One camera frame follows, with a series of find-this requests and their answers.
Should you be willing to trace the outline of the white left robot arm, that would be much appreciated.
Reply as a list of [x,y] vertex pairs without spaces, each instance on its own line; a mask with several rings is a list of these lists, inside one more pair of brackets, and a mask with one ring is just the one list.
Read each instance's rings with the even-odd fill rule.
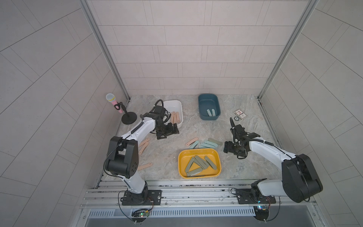
[[150,112],[140,116],[141,121],[137,126],[123,136],[114,136],[110,140],[103,164],[104,172],[121,178],[133,194],[141,194],[146,189],[146,182],[138,173],[139,142],[150,133],[155,134],[158,140],[179,133],[177,124],[166,121],[166,113],[163,105],[154,105]]

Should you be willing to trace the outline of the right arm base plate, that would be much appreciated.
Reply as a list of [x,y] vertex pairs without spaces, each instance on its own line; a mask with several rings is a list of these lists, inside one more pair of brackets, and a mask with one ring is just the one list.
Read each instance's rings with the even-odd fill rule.
[[237,198],[238,204],[276,204],[274,196],[263,196],[259,193],[253,193],[252,189],[232,188],[230,193]]

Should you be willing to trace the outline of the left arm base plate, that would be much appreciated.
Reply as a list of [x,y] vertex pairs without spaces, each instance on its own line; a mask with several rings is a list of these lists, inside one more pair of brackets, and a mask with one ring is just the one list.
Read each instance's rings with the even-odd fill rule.
[[120,199],[122,206],[151,206],[160,205],[162,190],[149,190],[141,194],[134,194],[129,191],[124,193]]

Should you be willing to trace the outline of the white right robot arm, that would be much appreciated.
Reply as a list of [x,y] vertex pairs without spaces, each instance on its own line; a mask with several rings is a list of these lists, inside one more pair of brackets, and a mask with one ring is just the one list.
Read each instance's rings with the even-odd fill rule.
[[250,189],[237,189],[236,195],[243,202],[262,203],[273,197],[287,196],[300,203],[323,191],[322,182],[311,159],[305,155],[296,155],[264,140],[260,135],[246,132],[241,125],[230,119],[232,141],[226,141],[224,153],[232,153],[239,160],[246,159],[251,152],[263,156],[277,166],[282,173],[281,179],[260,179],[251,184]]

